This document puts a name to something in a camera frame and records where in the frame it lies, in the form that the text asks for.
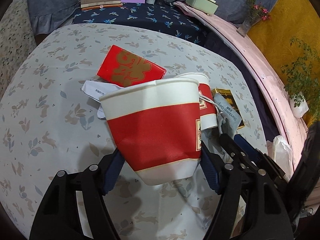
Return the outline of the red white paper cup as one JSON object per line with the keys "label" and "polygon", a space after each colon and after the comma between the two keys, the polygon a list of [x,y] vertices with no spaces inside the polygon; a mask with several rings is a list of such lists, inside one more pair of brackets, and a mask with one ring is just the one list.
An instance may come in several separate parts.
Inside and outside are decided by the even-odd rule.
{"label": "red white paper cup", "polygon": [[208,77],[202,73],[185,73],[178,75],[177,77],[194,79],[199,83],[201,130],[204,131],[217,127],[217,110],[214,106]]}
{"label": "red white paper cup", "polygon": [[147,185],[191,177],[200,162],[199,82],[155,80],[100,97],[117,149]]}

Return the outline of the grey drawstring pouch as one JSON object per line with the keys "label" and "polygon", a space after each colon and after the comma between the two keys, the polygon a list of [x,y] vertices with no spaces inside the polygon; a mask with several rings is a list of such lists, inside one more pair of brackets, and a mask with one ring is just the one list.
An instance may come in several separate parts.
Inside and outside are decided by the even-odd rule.
{"label": "grey drawstring pouch", "polygon": [[233,120],[225,115],[223,109],[217,104],[217,102],[221,102],[224,106],[226,103],[224,98],[218,99],[219,96],[220,94],[215,94],[213,98],[214,106],[217,110],[217,127],[204,130],[202,132],[202,141],[210,153],[217,154],[225,163],[229,163],[231,158],[220,146],[218,138],[221,134],[226,133],[234,139],[238,124],[235,124]]}

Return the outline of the pink dotted cloth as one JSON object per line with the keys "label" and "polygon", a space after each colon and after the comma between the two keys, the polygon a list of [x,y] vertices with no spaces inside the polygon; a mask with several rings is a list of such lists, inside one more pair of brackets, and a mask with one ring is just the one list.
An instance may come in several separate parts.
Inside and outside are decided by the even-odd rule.
{"label": "pink dotted cloth", "polygon": [[210,28],[249,70],[269,106],[280,135],[291,146],[292,166],[296,170],[302,156],[308,128],[303,119],[294,117],[284,84],[262,52],[248,36],[242,37],[236,32],[234,25],[222,18],[207,15],[183,2],[174,2],[174,5]]}

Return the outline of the navy floral cloth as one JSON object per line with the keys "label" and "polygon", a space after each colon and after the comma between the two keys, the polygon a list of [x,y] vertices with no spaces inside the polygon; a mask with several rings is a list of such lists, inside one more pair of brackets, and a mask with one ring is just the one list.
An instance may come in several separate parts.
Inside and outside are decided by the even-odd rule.
{"label": "navy floral cloth", "polygon": [[177,6],[125,3],[121,7],[76,9],[73,24],[105,23],[138,27],[181,38],[203,46],[208,29]]}

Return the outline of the yellow cloth backdrop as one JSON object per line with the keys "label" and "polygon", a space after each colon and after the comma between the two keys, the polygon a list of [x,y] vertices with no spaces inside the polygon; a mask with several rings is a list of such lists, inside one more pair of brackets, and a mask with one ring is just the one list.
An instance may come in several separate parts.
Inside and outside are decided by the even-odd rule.
{"label": "yellow cloth backdrop", "polygon": [[278,0],[270,15],[269,20],[255,24],[248,36],[286,83],[281,67],[302,55],[290,39],[296,37],[319,51],[319,16],[309,0]]}

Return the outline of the red gold envelope box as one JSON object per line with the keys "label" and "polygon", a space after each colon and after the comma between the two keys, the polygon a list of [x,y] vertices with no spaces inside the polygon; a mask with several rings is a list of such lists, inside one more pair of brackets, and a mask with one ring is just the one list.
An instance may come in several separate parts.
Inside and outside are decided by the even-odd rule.
{"label": "red gold envelope box", "polygon": [[111,46],[97,72],[101,79],[120,87],[160,80],[165,74],[161,66],[116,45]]}

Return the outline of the green plant white pot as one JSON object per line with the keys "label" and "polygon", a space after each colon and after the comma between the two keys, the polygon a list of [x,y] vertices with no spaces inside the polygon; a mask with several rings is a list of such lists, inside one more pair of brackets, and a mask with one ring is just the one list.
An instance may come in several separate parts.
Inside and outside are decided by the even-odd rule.
{"label": "green plant white pot", "polygon": [[286,90],[290,98],[290,107],[294,116],[301,118],[305,114],[312,122],[319,120],[319,53],[303,40],[293,37],[290,45],[297,46],[302,54],[295,61],[281,67],[286,75]]}

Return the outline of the white folded paper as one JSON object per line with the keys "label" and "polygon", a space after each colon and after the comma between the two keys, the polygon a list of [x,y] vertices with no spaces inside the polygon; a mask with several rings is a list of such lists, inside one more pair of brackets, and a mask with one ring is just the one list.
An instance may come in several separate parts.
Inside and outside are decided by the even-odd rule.
{"label": "white folded paper", "polygon": [[105,82],[98,81],[85,81],[81,90],[91,99],[100,103],[99,98],[101,96],[105,96],[106,94],[110,94],[112,92],[118,91],[122,89],[122,87]]}

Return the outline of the glass vase pink flowers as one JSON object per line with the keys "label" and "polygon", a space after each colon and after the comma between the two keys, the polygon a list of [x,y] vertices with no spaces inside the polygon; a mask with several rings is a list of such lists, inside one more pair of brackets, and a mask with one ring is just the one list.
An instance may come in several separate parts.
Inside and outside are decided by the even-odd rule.
{"label": "glass vase pink flowers", "polygon": [[269,10],[261,2],[257,3],[256,0],[246,0],[246,5],[248,7],[246,18],[236,30],[242,37],[245,37],[251,27],[260,20],[266,21],[270,19]]}

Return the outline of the white plastic trash bag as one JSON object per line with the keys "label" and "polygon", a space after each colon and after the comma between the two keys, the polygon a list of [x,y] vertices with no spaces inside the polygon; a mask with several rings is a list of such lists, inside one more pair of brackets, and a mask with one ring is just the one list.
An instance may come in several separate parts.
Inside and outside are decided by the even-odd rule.
{"label": "white plastic trash bag", "polygon": [[289,182],[294,173],[292,151],[289,143],[283,136],[278,135],[272,142],[267,141],[266,145],[268,156],[280,166],[285,173],[285,180]]}

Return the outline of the black gold cigarette box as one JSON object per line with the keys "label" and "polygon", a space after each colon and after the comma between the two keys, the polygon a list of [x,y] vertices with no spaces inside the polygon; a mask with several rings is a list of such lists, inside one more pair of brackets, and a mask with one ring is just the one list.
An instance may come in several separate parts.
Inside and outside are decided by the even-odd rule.
{"label": "black gold cigarette box", "polygon": [[235,124],[238,124],[237,129],[244,128],[245,124],[240,114],[239,108],[236,104],[234,96],[230,89],[218,89],[214,88],[211,90],[212,96],[215,97],[215,94],[220,94],[218,99],[224,98],[226,101],[225,105],[223,106],[221,102],[217,102],[225,115],[227,115],[231,120],[234,121]]}

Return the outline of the floral light tablecloth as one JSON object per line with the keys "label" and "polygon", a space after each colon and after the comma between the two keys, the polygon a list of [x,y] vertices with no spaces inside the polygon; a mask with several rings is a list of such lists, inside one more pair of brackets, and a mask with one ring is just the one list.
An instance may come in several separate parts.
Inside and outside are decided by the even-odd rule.
{"label": "floral light tablecloth", "polygon": [[[257,107],[238,68],[181,38],[140,28],[74,24],[50,34],[21,65],[1,99],[1,204],[25,236],[53,176],[79,172],[113,152],[98,104],[81,87],[96,80],[117,45],[166,69],[166,77],[205,74],[229,89],[244,127],[239,133],[266,152]],[[121,239],[201,239],[219,201],[201,169],[188,179],[148,186],[124,165],[105,204]]]}

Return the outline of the mint green tissue box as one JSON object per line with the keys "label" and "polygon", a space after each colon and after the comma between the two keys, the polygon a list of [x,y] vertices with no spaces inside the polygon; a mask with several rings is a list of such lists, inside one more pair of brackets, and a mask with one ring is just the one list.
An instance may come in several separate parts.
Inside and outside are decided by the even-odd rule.
{"label": "mint green tissue box", "polygon": [[207,15],[213,15],[219,7],[215,0],[185,0],[185,3]]}

